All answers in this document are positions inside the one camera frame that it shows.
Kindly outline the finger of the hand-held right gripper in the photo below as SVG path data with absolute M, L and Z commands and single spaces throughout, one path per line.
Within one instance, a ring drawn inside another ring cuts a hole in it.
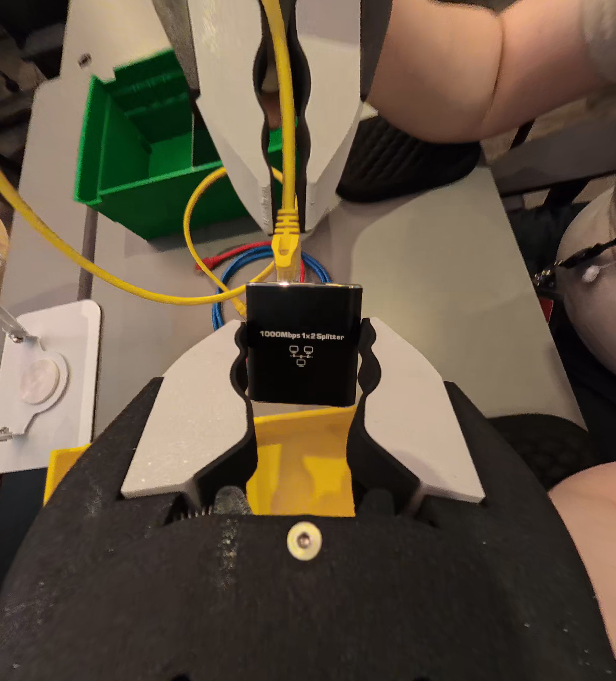
M 363 109 L 361 2 L 297 1 L 295 25 L 310 77 L 303 202 L 304 229 L 313 230 L 332 205 Z
M 258 1 L 189 1 L 200 95 L 197 105 L 236 194 L 265 234 L 273 188 L 262 146 L 266 118 L 254 87 L 263 44 Z

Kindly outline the yellow plastic bin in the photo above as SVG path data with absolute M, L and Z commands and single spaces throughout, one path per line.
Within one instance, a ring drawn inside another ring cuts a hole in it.
M 76 460 L 51 456 L 48 509 L 96 517 L 122 501 L 120 489 L 149 419 L 140 393 Z M 322 408 L 253 419 L 258 466 L 243 490 L 255 515 L 353 516 L 347 434 L 355 408 Z

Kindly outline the black wrist rest pad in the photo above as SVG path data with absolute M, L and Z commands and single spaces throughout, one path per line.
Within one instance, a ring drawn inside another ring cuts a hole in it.
M 425 142 L 380 116 L 361 121 L 337 186 L 342 200 L 394 200 L 455 183 L 482 158 L 479 142 Z

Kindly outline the green plastic bin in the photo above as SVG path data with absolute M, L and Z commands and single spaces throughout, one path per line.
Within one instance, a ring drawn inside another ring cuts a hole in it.
M 233 131 L 231 115 L 207 126 L 190 101 L 173 49 L 114 67 L 113 78 L 92 76 L 77 156 L 74 199 L 145 240 L 182 233 L 187 201 L 212 171 L 243 159 L 233 142 L 252 151 L 263 170 L 281 169 L 281 132 Z

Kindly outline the person's right forearm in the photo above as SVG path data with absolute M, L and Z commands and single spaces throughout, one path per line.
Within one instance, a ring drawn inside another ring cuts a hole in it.
M 616 83 L 616 1 L 517 1 L 502 12 L 393 1 L 369 95 L 429 142 L 490 138 Z

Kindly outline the white sign stand base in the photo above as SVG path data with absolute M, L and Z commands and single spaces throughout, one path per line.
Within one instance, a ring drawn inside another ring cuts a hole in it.
M 47 468 L 91 442 L 101 309 L 92 300 L 19 317 L 0 307 L 0 475 Z

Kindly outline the black ethernet splitter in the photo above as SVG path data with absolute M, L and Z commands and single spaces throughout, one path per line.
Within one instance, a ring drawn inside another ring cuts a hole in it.
M 360 285 L 247 285 L 250 399 L 309 406 L 355 404 L 362 299 Z

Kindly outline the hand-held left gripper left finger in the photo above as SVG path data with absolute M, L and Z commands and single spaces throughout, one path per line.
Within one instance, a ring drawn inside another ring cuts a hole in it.
M 183 494 L 195 510 L 250 513 L 258 466 L 246 326 L 228 322 L 164 374 L 126 472 L 124 498 Z

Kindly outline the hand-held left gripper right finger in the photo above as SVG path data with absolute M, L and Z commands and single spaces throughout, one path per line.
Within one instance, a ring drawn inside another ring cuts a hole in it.
M 356 514 L 416 515 L 426 497 L 485 497 L 446 385 L 422 353 L 376 317 L 363 319 L 361 389 L 347 435 Z

